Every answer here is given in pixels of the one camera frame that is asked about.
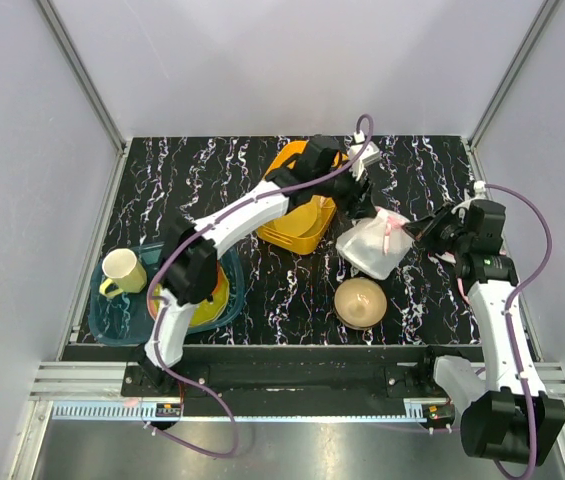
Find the white mesh laundry bag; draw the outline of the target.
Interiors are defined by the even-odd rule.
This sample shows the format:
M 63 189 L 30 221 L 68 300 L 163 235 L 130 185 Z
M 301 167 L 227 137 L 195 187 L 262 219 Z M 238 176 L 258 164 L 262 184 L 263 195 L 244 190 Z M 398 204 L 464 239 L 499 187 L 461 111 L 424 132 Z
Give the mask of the white mesh laundry bag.
M 338 254 L 365 275 L 386 280 L 412 248 L 402 215 L 376 208 L 376 216 L 359 220 L 336 241 Z

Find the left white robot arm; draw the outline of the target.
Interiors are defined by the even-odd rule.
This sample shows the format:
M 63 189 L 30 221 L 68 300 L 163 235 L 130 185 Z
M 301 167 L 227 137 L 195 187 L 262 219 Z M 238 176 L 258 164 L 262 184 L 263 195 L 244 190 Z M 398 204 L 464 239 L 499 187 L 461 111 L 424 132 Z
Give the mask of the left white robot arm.
M 216 287 L 217 261 L 238 241 L 316 196 L 333 200 L 349 214 L 373 212 L 370 183 L 361 171 L 373 146 L 362 131 L 355 132 L 348 151 L 333 137 L 315 135 L 295 152 L 282 151 L 264 178 L 238 200 L 199 220 L 176 221 L 146 296 L 155 325 L 145 345 L 152 364 L 142 381 L 152 393 L 165 396 L 176 388 L 173 366 L 183 356 L 194 312 Z

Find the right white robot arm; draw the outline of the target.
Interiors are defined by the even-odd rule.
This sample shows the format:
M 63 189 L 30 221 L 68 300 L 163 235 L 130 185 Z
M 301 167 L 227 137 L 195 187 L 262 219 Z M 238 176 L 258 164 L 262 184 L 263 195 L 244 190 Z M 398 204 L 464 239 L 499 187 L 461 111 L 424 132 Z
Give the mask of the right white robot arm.
M 444 204 L 404 224 L 414 244 L 431 254 L 452 255 L 455 274 L 468 298 L 481 335 L 485 374 L 475 373 L 459 354 L 429 354 L 416 371 L 428 396 L 447 394 L 460 417 L 464 452 L 491 460 L 505 478 L 505 466 L 523 466 L 529 479 L 541 466 L 565 424 L 565 405 L 552 399 L 534 365 L 518 297 L 543 271 L 521 280 L 503 253 L 504 205 L 486 197 L 490 184 L 477 181 L 468 198 Z

